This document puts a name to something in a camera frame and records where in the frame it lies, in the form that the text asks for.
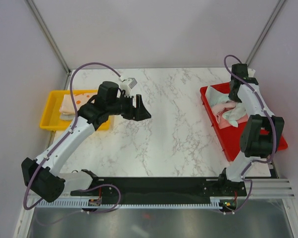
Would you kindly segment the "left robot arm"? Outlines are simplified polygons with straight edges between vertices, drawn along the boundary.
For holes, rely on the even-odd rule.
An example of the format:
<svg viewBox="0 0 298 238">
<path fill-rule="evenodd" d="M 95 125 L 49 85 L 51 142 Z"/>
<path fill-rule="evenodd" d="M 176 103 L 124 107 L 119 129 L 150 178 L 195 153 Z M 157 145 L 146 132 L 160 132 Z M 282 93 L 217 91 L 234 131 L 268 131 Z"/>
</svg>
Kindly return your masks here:
<svg viewBox="0 0 298 238">
<path fill-rule="evenodd" d="M 90 96 L 86 104 L 79 108 L 78 116 L 56 142 L 35 159 L 26 158 L 22 162 L 26 191 L 34 192 L 47 202 L 55 201 L 64 192 L 75 190 L 95 195 L 99 183 L 88 172 L 61 174 L 60 171 L 78 146 L 110 116 L 121 115 L 124 119 L 134 121 L 151 118 L 142 96 L 131 94 L 136 84 L 134 78 L 125 79 L 121 84 L 103 82 L 97 94 Z"/>
</svg>

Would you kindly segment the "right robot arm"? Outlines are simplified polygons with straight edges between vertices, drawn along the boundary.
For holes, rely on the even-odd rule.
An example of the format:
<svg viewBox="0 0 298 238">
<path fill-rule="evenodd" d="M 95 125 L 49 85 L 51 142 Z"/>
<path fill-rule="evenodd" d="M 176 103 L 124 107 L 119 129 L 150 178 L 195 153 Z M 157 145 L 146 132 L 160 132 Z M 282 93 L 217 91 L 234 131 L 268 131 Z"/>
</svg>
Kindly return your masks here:
<svg viewBox="0 0 298 238">
<path fill-rule="evenodd" d="M 229 98 L 243 103 L 248 121 L 240 137 L 240 152 L 219 176 L 217 190 L 229 195 L 239 183 L 246 181 L 246 174 L 253 164 L 268 164 L 277 152 L 284 119 L 268 108 L 261 96 L 258 81 L 248 75 L 245 63 L 232 65 Z"/>
</svg>

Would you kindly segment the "mint green towel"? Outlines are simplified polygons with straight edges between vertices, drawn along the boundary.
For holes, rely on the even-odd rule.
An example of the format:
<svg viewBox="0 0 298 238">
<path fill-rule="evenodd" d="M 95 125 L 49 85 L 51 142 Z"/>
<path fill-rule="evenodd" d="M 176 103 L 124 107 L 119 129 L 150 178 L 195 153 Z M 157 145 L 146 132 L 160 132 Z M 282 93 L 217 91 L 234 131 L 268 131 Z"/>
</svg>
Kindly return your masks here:
<svg viewBox="0 0 298 238">
<path fill-rule="evenodd" d="M 239 124 L 248 121 L 243 103 L 231 100 L 228 94 L 208 86 L 205 96 L 220 129 L 238 127 Z"/>
</svg>

